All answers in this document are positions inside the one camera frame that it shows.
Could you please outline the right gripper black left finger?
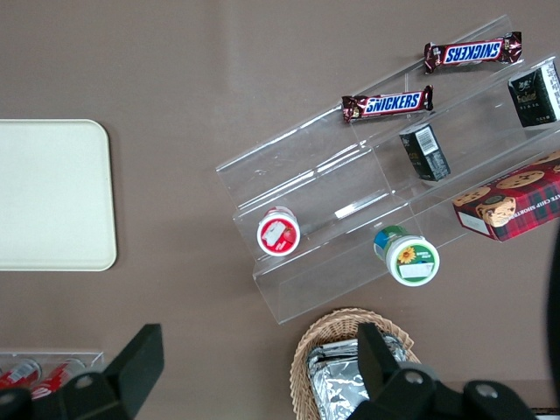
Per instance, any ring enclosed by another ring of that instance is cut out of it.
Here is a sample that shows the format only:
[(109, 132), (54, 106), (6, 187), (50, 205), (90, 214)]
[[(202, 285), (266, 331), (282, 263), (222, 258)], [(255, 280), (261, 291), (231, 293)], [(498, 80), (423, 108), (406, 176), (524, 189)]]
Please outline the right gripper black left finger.
[(165, 366), (162, 326), (144, 325), (101, 371), (74, 377), (59, 392), (61, 419), (134, 419)]

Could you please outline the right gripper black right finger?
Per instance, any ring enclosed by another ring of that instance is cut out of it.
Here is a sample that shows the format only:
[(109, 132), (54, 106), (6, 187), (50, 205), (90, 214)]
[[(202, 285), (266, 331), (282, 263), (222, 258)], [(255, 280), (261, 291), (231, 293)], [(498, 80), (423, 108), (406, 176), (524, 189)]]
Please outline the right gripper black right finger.
[(396, 361), (382, 334), (371, 323), (358, 327), (358, 367), (368, 399), (351, 419), (454, 419), (456, 393), (433, 370)]

